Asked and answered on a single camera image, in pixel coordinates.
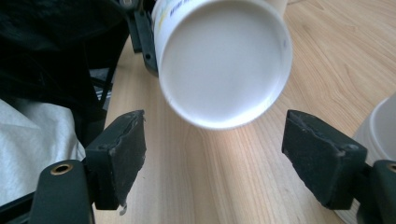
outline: wooden table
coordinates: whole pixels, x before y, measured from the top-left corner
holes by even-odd
[[[145,109],[147,157],[126,215],[95,211],[97,223],[342,222],[281,153],[286,112],[316,115],[352,136],[396,91],[395,11],[390,0],[291,1],[285,21],[294,60],[286,89],[260,118],[222,132],[182,120],[128,41],[107,124]]]

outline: white fabric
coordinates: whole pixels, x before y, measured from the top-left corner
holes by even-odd
[[[47,166],[84,158],[68,108],[0,100],[0,206],[35,191]]]

